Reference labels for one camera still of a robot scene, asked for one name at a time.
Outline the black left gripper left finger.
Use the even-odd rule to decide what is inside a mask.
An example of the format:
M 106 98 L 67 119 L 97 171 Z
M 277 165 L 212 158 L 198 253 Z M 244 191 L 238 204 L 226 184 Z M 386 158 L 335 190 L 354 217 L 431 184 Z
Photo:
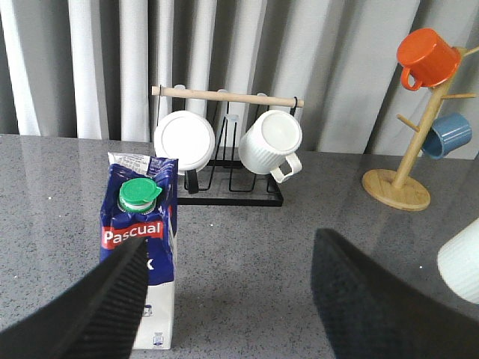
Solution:
M 147 243 L 123 242 L 77 284 L 1 332 L 2 358 L 129 358 L 147 296 Z

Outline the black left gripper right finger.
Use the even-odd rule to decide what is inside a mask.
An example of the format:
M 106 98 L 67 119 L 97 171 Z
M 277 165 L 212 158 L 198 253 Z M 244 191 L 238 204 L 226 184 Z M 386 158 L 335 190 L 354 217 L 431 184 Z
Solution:
M 478 322 L 408 285 L 333 229 L 317 230 L 311 292 L 337 358 L 477 358 Z

